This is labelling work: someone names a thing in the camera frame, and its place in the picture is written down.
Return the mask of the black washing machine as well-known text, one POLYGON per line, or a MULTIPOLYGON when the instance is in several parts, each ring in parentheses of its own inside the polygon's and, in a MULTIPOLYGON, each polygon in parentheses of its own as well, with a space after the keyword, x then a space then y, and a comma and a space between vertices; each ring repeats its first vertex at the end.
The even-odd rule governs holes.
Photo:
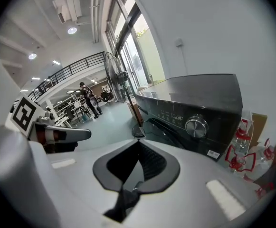
POLYGON ((169 78, 136 94, 143 122, 156 118, 168 125, 188 151, 218 161, 238 128, 243 104, 235 74, 203 74, 169 78), (200 114, 209 129, 203 138, 185 130, 187 120, 200 114))

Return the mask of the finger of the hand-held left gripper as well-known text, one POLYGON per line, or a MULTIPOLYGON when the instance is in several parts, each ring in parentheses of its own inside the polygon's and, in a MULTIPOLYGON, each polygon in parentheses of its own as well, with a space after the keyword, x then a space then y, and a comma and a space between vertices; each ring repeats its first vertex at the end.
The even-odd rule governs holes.
POLYGON ((46 126, 46 142, 78 142, 91 138, 91 135, 88 129, 46 126))

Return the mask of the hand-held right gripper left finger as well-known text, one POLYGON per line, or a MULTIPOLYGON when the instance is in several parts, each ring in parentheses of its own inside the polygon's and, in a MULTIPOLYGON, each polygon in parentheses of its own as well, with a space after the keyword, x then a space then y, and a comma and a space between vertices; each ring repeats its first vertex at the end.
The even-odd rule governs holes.
POLYGON ((140 228, 125 182, 136 175, 140 142, 48 155, 48 193, 57 215, 50 228, 140 228))

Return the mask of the black pedestal fan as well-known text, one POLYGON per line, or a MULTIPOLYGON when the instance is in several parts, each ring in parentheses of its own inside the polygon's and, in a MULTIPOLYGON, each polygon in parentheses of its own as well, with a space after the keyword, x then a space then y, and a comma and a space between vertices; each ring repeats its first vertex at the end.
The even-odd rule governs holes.
MULTIPOLYGON (((118 59, 110 52, 105 53, 105 70, 117 101, 125 103, 129 100, 132 105, 131 97, 126 86, 129 75, 127 71, 121 69, 118 59)), ((142 138, 145 136, 142 124, 137 120, 132 128, 132 135, 134 138, 142 138)))

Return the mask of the brushed silver metal dial knob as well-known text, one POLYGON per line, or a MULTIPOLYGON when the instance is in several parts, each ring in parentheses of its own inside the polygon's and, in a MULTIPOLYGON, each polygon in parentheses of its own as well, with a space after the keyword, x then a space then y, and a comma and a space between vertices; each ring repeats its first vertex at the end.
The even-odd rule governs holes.
POLYGON ((202 115, 197 114, 190 117, 185 123, 186 132, 193 138, 203 138, 209 129, 208 123, 203 119, 202 115))

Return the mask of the black balcony railing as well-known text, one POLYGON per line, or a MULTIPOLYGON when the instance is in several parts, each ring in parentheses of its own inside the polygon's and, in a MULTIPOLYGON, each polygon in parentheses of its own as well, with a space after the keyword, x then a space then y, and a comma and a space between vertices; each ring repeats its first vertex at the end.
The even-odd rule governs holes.
POLYGON ((43 83, 39 84, 36 88, 34 88, 31 93, 28 95, 32 101, 38 100, 46 91, 53 88, 57 84, 65 81, 69 77, 73 75, 77 75, 83 72, 85 69, 89 69, 91 67, 95 67, 98 65, 102 65, 105 61, 104 58, 105 52, 99 52, 88 57, 85 57, 81 60, 78 60, 67 67, 64 67, 52 74, 48 78, 46 78, 43 83))

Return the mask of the large brown cardboard box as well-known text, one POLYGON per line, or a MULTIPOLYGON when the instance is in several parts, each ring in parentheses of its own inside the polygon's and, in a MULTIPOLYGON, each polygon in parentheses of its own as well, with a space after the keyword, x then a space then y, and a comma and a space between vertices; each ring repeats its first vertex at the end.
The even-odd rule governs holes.
POLYGON ((129 107, 129 110, 133 118, 135 118, 140 124, 143 124, 143 118, 140 114, 136 100, 132 98, 131 101, 132 101, 132 105, 129 100, 127 100, 126 103, 127 103, 127 106, 129 107))

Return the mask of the small brown cardboard box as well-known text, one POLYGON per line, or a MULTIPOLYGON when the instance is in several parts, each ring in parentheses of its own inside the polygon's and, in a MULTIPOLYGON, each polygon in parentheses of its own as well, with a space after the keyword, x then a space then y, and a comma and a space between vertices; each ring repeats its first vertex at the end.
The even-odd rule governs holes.
POLYGON ((263 132, 263 129, 265 128, 267 115, 252 113, 251 120, 252 125, 248 130, 248 135, 251 137, 249 145, 250 148, 257 146, 257 144, 259 143, 258 140, 263 132))

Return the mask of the white ceiling air duct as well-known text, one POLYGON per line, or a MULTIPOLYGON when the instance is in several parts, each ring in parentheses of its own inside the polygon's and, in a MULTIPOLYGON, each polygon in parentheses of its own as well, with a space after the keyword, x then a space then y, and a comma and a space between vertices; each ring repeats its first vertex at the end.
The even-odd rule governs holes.
POLYGON ((68 20, 76 22, 82 16, 80 0, 53 0, 52 3, 62 24, 68 20))

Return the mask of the large black-framed window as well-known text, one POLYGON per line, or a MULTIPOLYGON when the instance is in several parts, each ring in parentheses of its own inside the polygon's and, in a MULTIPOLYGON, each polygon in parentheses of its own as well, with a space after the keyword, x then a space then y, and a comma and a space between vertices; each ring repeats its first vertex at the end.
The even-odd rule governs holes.
POLYGON ((104 36, 128 72, 132 93, 165 80, 152 32, 135 0, 105 0, 104 36))

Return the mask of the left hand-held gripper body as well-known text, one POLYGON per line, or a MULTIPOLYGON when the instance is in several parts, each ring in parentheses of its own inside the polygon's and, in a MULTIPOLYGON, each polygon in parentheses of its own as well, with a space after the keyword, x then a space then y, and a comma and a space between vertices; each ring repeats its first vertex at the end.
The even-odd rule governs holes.
POLYGON ((40 143, 47 152, 55 151, 55 134, 48 129, 55 125, 55 119, 49 110, 43 110, 26 96, 21 96, 10 112, 10 122, 28 141, 40 143))

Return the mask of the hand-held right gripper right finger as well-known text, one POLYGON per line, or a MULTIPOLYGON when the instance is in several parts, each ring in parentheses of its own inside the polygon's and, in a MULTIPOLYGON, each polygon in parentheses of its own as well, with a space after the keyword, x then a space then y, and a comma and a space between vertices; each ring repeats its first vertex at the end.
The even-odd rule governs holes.
POLYGON ((143 194, 124 220, 128 228, 217 228, 257 201, 243 179, 209 157, 163 143, 147 143, 174 156, 180 165, 177 180, 165 191, 143 194))

